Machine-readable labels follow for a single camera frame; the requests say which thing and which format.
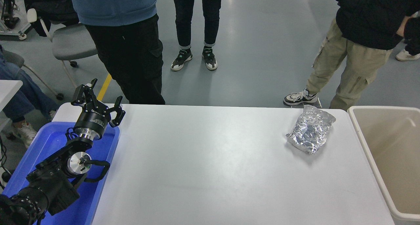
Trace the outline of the person's hand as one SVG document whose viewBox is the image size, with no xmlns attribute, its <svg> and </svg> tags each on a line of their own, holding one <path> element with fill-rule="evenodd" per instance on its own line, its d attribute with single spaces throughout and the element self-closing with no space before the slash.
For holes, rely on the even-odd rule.
<svg viewBox="0 0 420 225">
<path fill-rule="evenodd" d="M 408 20 L 410 20 L 412 17 L 411 16 L 405 16 L 400 24 L 400 27 L 398 28 L 398 30 L 396 31 L 396 34 L 404 37 L 405 36 L 405 26 L 408 22 Z"/>
</svg>

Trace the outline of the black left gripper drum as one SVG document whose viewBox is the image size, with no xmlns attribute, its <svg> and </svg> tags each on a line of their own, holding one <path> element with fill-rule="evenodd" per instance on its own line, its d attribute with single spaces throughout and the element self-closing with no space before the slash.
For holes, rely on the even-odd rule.
<svg viewBox="0 0 420 225">
<path fill-rule="evenodd" d="M 81 138 L 101 138 L 107 124 L 105 116 L 93 111 L 82 111 L 73 127 L 73 132 Z"/>
</svg>

